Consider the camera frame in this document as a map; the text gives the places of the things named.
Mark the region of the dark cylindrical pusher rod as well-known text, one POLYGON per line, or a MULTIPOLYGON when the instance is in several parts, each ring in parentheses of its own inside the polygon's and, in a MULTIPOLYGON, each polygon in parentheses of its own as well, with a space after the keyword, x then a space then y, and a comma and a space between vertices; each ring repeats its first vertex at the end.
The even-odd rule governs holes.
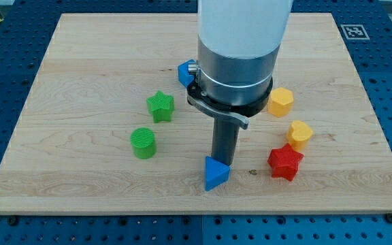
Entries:
POLYGON ((214 119, 211 157, 225 165, 233 163, 238 139, 238 125, 226 120, 214 119))

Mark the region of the black flange mount plate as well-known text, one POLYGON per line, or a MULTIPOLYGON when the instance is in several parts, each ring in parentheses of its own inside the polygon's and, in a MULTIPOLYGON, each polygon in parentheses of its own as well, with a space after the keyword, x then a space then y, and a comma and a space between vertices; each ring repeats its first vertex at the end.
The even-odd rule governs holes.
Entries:
POLYGON ((260 99, 246 105, 227 105, 202 95, 201 87, 193 80, 186 88, 187 101, 202 113, 218 120, 232 123, 242 129, 247 129, 249 118, 258 114, 266 105, 273 87, 273 79, 270 79, 269 87, 260 99))

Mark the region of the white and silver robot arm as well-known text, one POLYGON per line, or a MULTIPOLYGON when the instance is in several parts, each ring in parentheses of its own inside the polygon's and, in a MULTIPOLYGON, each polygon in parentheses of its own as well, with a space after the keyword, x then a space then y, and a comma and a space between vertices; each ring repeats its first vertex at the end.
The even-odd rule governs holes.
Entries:
POLYGON ((293 0, 199 0, 187 101, 214 119, 211 157, 233 162, 240 129, 266 105, 293 0))

